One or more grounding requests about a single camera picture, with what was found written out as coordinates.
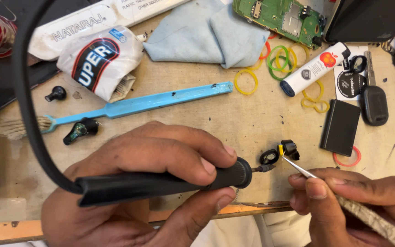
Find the rubber band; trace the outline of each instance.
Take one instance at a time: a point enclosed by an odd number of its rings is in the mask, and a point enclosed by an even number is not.
[[[271,37],[268,37],[268,40],[271,40],[271,39],[273,39],[273,38],[277,37],[277,35],[278,35],[278,33],[275,33],[275,34],[274,34],[274,35],[272,35]]]
[[[256,70],[256,69],[260,68],[260,66],[263,63],[263,59],[259,59],[259,61],[260,61],[259,65],[255,66],[255,67],[245,67],[245,69],[247,69],[247,70]]]
[[[278,57],[282,51],[283,51],[282,49],[279,49],[279,50],[277,51],[276,57]],[[294,57],[294,62],[293,62],[293,67],[292,67],[292,69],[290,69],[290,70],[281,70],[282,72],[285,72],[285,73],[292,72],[292,71],[295,69],[295,67],[297,66],[297,62],[298,62],[298,61],[297,61],[297,55],[295,55],[295,52],[293,51],[293,49],[288,48],[288,51],[289,51],[289,52],[292,54],[292,56]],[[277,64],[277,68],[281,69],[280,60],[279,60],[279,59],[276,59],[276,60],[275,60],[275,63]]]
[[[307,108],[314,108],[318,113],[326,113],[326,112],[330,109],[330,104],[329,104],[327,101],[325,101],[325,100],[321,100],[321,98],[322,98],[322,96],[323,96],[323,94],[324,94],[324,86],[323,86],[323,84],[321,83],[320,80],[317,80],[316,83],[318,83],[318,85],[320,86],[320,90],[321,90],[321,91],[320,91],[320,95],[319,95],[317,98],[312,99],[312,98],[310,98],[309,96],[307,96],[306,91],[303,90],[302,92],[303,92],[304,98],[301,100],[301,105],[304,106],[304,107],[307,107]],[[308,101],[310,101],[310,102],[313,102],[313,103],[322,103],[322,104],[325,104],[325,105],[326,105],[326,109],[320,110],[320,109],[316,106],[316,104],[307,105],[307,104],[305,104],[305,101],[306,101],[306,100],[308,100]]]
[[[346,164],[341,163],[341,162],[337,159],[336,153],[333,153],[333,159],[336,161],[336,163],[338,163],[338,164],[340,164],[340,165],[342,165],[342,166],[345,166],[345,167],[352,167],[352,166],[355,166],[355,165],[357,165],[357,164],[359,163],[359,161],[361,161],[362,155],[361,155],[361,152],[359,151],[359,149],[357,149],[355,146],[353,146],[353,150],[356,151],[356,155],[358,156],[358,158],[356,159],[356,161],[355,161],[353,164],[346,165]]]
[[[265,59],[271,53],[271,46],[269,45],[269,43],[267,41],[265,42],[265,45],[266,45],[266,49],[268,50],[268,52],[266,53],[266,56],[263,56],[262,54],[260,54],[259,59]]]
[[[292,69],[292,62],[291,61],[289,61],[289,68]],[[282,81],[286,77],[288,77],[288,76],[290,76],[292,74],[292,72],[289,72],[286,76],[284,76],[283,78],[280,78],[280,77],[277,77],[276,75],[274,75],[274,72],[272,71],[271,68],[268,68],[268,70],[269,70],[269,74],[271,74],[272,78],[274,78],[274,79],[276,79],[278,81]]]
[[[271,54],[272,54],[276,49],[278,49],[278,48],[283,49],[284,52],[286,53],[286,61],[284,62],[284,64],[283,64],[283,66],[282,66],[281,69],[273,67],[272,64],[270,63]],[[285,48],[285,47],[282,46],[282,45],[279,45],[279,46],[276,46],[275,48],[273,48],[272,51],[271,51],[271,53],[269,54],[269,56],[268,56],[268,58],[267,58],[267,62],[268,62],[268,66],[269,66],[271,69],[273,69],[273,70],[275,70],[275,71],[281,71],[284,67],[286,67],[286,65],[288,65],[288,62],[289,62],[289,52],[288,52],[287,48]]]
[[[239,77],[240,74],[242,74],[243,72],[249,73],[250,75],[252,75],[252,77],[254,78],[255,81],[255,87],[251,92],[244,92],[242,91],[239,86],[237,86],[237,78]],[[237,88],[237,90],[240,93],[243,93],[244,95],[248,95],[251,94],[253,92],[255,92],[255,90],[257,90],[257,87],[259,86],[259,80],[257,79],[257,76],[255,76],[254,72],[252,72],[251,70],[240,70],[239,72],[237,72],[236,76],[234,77],[234,86]]]
[[[301,48],[304,49],[304,51],[305,51],[305,53],[306,53],[306,62],[307,62],[307,59],[309,59],[309,57],[310,57],[310,51],[309,51],[309,49],[308,49],[307,47],[305,47],[304,45],[299,44],[299,43],[293,43],[291,46],[289,46],[289,48],[292,48],[294,45],[298,45],[299,47],[301,47]],[[299,68],[299,67],[301,67],[301,66],[303,66],[303,65],[304,65],[304,64],[299,64],[299,65],[297,65],[296,67]]]

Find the red rubber band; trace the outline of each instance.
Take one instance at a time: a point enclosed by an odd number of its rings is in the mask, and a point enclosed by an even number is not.
[[[265,59],[269,56],[269,53],[271,53],[271,46],[269,45],[269,43],[266,41],[265,42],[266,45],[266,49],[268,50],[268,52],[266,53],[266,55],[259,57],[259,59]]]
[[[278,35],[278,33],[275,33],[275,34],[274,34],[274,35],[272,35],[271,37],[268,37],[268,40],[271,40],[271,39],[273,39],[273,38],[277,37],[277,35]]]
[[[336,161],[336,163],[338,163],[338,164],[340,164],[342,166],[346,166],[346,167],[355,166],[355,165],[357,165],[359,163],[359,161],[361,161],[362,155],[361,155],[361,152],[359,151],[359,149],[357,149],[355,146],[353,146],[353,150],[356,151],[356,155],[358,156],[358,158],[356,159],[356,161],[353,164],[346,165],[346,164],[341,163],[339,160],[337,160],[336,153],[333,153],[333,159]]]

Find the fingernail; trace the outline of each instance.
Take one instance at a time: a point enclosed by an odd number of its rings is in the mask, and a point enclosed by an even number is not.
[[[332,183],[336,184],[336,185],[343,185],[346,184],[347,181],[343,180],[343,179],[339,179],[339,178],[332,178]]]
[[[292,197],[289,200],[289,202],[291,203],[291,205],[295,205],[295,201],[296,201],[295,194],[292,194]]]
[[[309,179],[306,183],[306,193],[312,199],[324,199],[327,197],[327,189],[321,180]]]
[[[229,197],[227,195],[224,195],[222,198],[219,199],[217,202],[217,211],[219,212],[222,208],[226,207],[228,204],[230,204],[233,201],[232,197]]]
[[[229,146],[227,146],[225,144],[223,144],[223,147],[225,148],[227,153],[229,153],[231,156],[234,156],[234,153],[236,152],[236,150],[234,150],[232,147],[229,147]]]
[[[299,179],[301,177],[301,173],[295,173],[295,174],[292,174],[291,175],[291,178],[293,179],[293,180],[297,180],[297,179]]]
[[[204,158],[200,158],[200,161],[202,162],[202,165],[204,165],[205,170],[210,174],[213,175],[213,173],[216,171],[216,167],[213,166],[210,162],[205,160]]]

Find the white lighter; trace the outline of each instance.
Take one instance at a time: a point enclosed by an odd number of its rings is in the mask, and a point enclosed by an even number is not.
[[[349,56],[350,50],[338,42],[282,80],[280,86],[287,95],[294,97]]]

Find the blue plastic stick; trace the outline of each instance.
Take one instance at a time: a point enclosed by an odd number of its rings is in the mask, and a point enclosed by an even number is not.
[[[184,103],[195,99],[206,98],[218,94],[232,92],[233,84],[230,81],[227,81],[206,86],[192,87],[166,93],[153,94],[139,98],[120,100],[112,104],[108,103],[99,110],[70,115],[61,118],[53,118],[50,115],[45,115],[51,120],[51,126],[48,130],[42,131],[42,133],[53,132],[58,125],[74,123],[80,121],[84,117],[97,118],[107,116],[109,119],[113,119],[117,117],[153,110],[156,108],[166,107],[169,105]]]

